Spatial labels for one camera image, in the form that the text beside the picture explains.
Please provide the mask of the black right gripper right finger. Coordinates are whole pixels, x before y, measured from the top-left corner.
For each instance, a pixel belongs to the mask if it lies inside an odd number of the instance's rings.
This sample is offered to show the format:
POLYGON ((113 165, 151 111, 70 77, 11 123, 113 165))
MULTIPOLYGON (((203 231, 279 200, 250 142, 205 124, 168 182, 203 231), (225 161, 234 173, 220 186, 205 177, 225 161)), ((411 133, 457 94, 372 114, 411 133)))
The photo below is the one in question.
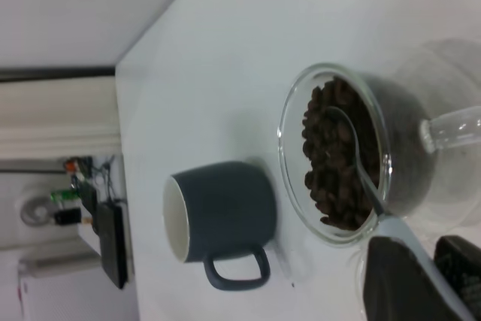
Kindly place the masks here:
POLYGON ((457 235, 438 239, 434 263, 475 320, 480 320, 480 248, 457 235))

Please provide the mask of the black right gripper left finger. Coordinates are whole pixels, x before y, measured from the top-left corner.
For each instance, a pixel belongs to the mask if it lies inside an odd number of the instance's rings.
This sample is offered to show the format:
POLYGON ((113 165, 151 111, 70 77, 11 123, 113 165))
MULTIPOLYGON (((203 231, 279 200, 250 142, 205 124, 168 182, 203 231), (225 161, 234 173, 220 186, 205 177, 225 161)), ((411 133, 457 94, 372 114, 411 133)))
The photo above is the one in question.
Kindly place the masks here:
POLYGON ((371 238, 362 297, 369 320, 462 319, 415 254, 392 238, 371 238))

